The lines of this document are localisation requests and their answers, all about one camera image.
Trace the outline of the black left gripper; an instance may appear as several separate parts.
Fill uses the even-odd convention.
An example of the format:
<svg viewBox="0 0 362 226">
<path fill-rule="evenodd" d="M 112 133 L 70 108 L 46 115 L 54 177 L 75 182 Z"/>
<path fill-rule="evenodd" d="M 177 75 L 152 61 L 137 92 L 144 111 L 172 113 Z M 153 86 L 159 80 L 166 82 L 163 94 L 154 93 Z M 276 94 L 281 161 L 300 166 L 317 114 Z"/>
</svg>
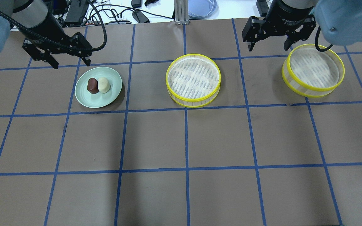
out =
<svg viewBox="0 0 362 226">
<path fill-rule="evenodd" d="M 22 48 L 33 60 L 44 60 L 57 70 L 59 63 L 53 54 L 66 53 L 81 58 L 86 66 L 91 65 L 91 44 L 80 32 L 68 36 L 52 14 L 46 14 L 41 22 L 32 27 L 22 25 L 25 36 Z"/>
</svg>

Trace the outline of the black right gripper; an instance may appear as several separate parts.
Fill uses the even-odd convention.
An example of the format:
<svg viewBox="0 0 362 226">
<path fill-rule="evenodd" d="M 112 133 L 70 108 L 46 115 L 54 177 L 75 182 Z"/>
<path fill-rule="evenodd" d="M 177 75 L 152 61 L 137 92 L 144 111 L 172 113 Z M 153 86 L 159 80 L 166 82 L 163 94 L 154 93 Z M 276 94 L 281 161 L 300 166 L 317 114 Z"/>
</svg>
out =
<svg viewBox="0 0 362 226">
<path fill-rule="evenodd" d="M 316 27 L 311 11 L 316 0 L 273 0 L 264 19 L 249 17 L 242 30 L 242 40 L 252 52 L 255 44 L 268 37 L 287 36 L 285 51 L 299 40 L 307 40 Z"/>
</svg>

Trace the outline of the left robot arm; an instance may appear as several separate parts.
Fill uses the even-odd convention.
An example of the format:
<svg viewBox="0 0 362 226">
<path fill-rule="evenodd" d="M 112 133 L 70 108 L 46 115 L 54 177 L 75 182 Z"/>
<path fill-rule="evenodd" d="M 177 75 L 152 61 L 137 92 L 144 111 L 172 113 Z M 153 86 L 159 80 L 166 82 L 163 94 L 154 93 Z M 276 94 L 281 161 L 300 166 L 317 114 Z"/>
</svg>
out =
<svg viewBox="0 0 362 226">
<path fill-rule="evenodd" d="M 89 66 L 92 46 L 77 32 L 68 36 L 43 0 L 0 0 L 0 53 L 12 26 L 24 35 L 24 51 L 34 60 L 47 62 L 54 69 L 59 63 L 54 54 L 77 56 Z"/>
</svg>

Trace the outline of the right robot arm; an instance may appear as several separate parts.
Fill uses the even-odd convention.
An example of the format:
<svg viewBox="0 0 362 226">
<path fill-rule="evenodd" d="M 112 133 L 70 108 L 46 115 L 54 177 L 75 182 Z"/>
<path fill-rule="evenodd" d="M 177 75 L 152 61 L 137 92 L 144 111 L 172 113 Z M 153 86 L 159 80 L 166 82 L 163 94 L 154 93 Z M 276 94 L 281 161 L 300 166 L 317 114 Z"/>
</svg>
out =
<svg viewBox="0 0 362 226">
<path fill-rule="evenodd" d="M 242 40 L 252 51 L 268 37 L 286 36 L 285 50 L 316 29 L 320 52 L 362 42 L 362 0 L 273 0 L 264 19 L 249 17 Z"/>
</svg>

